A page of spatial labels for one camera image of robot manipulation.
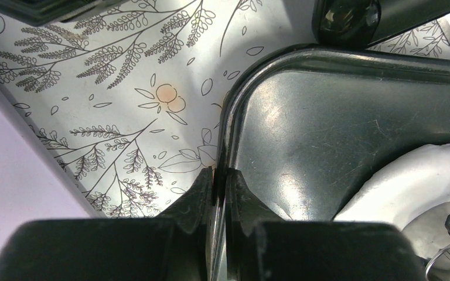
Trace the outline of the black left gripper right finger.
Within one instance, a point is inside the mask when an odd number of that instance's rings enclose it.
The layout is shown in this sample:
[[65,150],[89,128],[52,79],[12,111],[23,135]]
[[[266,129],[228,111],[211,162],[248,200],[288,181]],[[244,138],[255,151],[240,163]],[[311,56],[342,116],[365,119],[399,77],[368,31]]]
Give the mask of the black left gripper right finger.
[[239,170],[225,187],[227,275],[236,280],[424,280],[394,226],[287,221],[248,188]]

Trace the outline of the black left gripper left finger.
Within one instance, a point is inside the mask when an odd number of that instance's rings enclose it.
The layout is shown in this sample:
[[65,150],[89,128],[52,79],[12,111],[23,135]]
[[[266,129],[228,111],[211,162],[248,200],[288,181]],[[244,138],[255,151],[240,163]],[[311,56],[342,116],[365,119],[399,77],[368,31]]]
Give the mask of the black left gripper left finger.
[[211,168],[153,218],[39,220],[0,253],[0,280],[207,280]]

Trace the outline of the white dough disc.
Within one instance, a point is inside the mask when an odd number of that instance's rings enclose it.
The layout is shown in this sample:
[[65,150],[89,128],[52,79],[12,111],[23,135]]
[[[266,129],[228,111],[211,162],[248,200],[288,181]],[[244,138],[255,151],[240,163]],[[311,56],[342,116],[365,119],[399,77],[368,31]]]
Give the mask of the white dough disc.
[[399,230],[450,202],[450,143],[424,145],[387,164],[335,215],[340,222],[383,222]]

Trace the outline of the black baking tray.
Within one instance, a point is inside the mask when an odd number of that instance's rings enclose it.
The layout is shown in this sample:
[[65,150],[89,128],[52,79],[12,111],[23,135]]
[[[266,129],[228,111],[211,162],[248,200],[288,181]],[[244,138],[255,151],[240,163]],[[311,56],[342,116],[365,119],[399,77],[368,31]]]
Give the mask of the black baking tray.
[[[335,215],[375,172],[421,146],[450,143],[450,60],[285,50],[238,80],[222,125],[219,278],[236,280],[227,275],[228,171],[241,171],[250,191],[283,220],[340,222]],[[424,280],[450,280],[448,215],[450,202],[397,228]]]

